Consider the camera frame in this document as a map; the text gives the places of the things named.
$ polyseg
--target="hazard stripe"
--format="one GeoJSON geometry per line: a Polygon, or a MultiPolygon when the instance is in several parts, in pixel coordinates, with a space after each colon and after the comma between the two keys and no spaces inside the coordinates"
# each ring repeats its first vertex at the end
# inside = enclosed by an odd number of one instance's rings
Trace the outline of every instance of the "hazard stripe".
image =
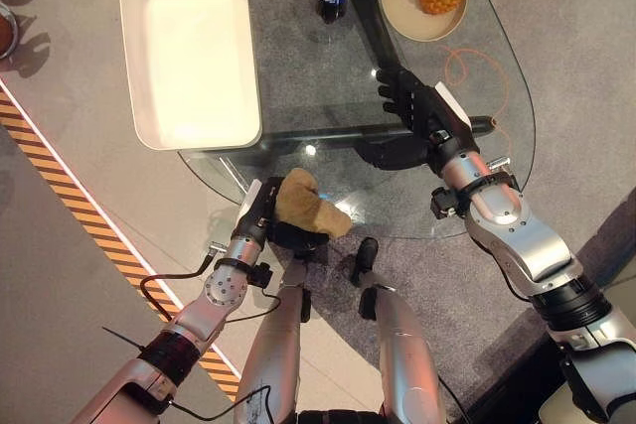
{"type": "MultiPolygon", "coordinates": [[[[110,228],[108,222],[95,209],[73,178],[65,172],[62,164],[55,159],[53,152],[47,148],[42,138],[31,128],[20,110],[2,89],[0,89],[0,124],[5,127],[11,138],[75,219],[81,223],[86,233],[103,250],[128,283],[143,297],[140,283],[148,276],[148,271],[139,263],[137,257],[117,233],[110,228]]],[[[156,282],[149,281],[145,288],[170,314],[174,316],[179,312],[179,307],[156,282]]],[[[145,297],[143,300],[157,313],[162,322],[168,321],[149,300],[145,297]]],[[[212,350],[205,352],[199,363],[226,396],[231,401],[235,401],[239,392],[239,378],[235,376],[229,364],[212,350]]]]}

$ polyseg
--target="glass table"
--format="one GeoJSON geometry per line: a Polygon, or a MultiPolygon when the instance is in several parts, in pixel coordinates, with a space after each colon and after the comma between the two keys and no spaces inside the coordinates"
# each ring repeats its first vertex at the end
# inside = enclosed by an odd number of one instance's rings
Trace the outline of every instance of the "glass table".
{"type": "MultiPolygon", "coordinates": [[[[374,39],[367,21],[349,5],[344,18],[326,25],[314,2],[249,0],[261,143],[237,151],[180,151],[180,156],[206,185],[236,203],[252,179],[284,176],[300,167],[316,177],[326,199],[351,216],[360,234],[463,233],[461,220],[437,220],[429,210],[430,193],[443,184],[428,168],[381,171],[351,147],[351,132],[365,130],[362,126],[374,125],[371,130],[381,136],[403,130],[382,110],[374,78],[378,56],[370,47],[374,39]]],[[[436,42],[409,40],[386,25],[402,65],[427,84],[443,81],[470,116],[495,119],[495,130],[477,143],[488,161],[510,157],[523,187],[535,151],[534,112],[490,0],[468,0],[461,24],[436,42]]]]}

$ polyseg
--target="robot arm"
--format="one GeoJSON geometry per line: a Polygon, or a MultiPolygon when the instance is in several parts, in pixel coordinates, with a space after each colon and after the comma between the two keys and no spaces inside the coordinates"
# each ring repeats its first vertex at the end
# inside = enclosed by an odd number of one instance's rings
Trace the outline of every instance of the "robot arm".
{"type": "Polygon", "coordinates": [[[74,424],[158,423],[177,387],[223,329],[226,317],[241,304],[247,285],[265,288],[266,264],[256,265],[281,179],[254,182],[243,204],[232,240],[201,295],[187,305],[141,354],[129,361],[79,412],[74,424]]]}
{"type": "Polygon", "coordinates": [[[438,218],[464,218],[473,240],[528,297],[565,352],[561,368],[574,403],[589,418],[607,422],[636,399],[636,328],[534,216],[514,177],[482,159],[468,116],[442,83],[431,88],[404,69],[379,71],[378,80],[385,83],[380,95],[392,100],[385,111],[425,142],[426,162],[448,188],[433,192],[431,209],[438,218]]]}

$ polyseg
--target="orange cable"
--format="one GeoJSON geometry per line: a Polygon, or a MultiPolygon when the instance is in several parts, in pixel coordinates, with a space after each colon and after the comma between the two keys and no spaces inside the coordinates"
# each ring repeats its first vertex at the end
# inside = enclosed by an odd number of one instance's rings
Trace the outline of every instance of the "orange cable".
{"type": "Polygon", "coordinates": [[[466,77],[469,74],[468,66],[464,63],[463,59],[461,58],[462,54],[473,54],[473,55],[476,55],[476,56],[486,60],[486,62],[488,62],[491,65],[491,67],[493,67],[493,69],[495,71],[497,71],[497,73],[500,75],[501,80],[502,80],[502,84],[504,85],[504,100],[502,102],[501,107],[492,116],[492,119],[493,119],[494,128],[497,131],[499,131],[506,138],[506,140],[508,141],[508,157],[511,157],[512,156],[512,149],[513,149],[512,138],[504,130],[504,128],[502,128],[501,125],[497,122],[497,118],[499,116],[501,116],[502,114],[504,114],[504,112],[508,109],[508,104],[509,104],[509,99],[510,99],[510,85],[509,85],[508,75],[506,74],[504,69],[501,67],[501,65],[496,60],[494,60],[492,57],[484,54],[483,52],[480,52],[480,51],[474,50],[474,49],[456,49],[456,50],[452,50],[452,49],[450,49],[450,48],[448,48],[446,46],[441,46],[441,48],[444,49],[449,54],[448,57],[446,58],[446,63],[444,65],[444,79],[451,86],[460,85],[466,79],[466,77]],[[451,62],[453,60],[456,60],[457,62],[459,62],[460,66],[461,66],[461,75],[460,75],[460,78],[457,79],[457,80],[452,79],[451,78],[451,74],[450,74],[450,65],[451,65],[451,62]]]}

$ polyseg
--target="silver metal arm segment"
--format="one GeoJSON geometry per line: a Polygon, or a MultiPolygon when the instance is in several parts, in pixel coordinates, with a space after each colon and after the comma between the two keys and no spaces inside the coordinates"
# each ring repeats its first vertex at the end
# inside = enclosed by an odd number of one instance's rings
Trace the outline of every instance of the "silver metal arm segment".
{"type": "MultiPolygon", "coordinates": [[[[275,423],[294,422],[300,369],[300,322],[306,265],[292,262],[280,282],[280,306],[263,318],[245,362],[237,400],[271,386],[269,409],[275,423]]],[[[235,424],[269,424],[264,392],[235,410],[235,424]]]]}

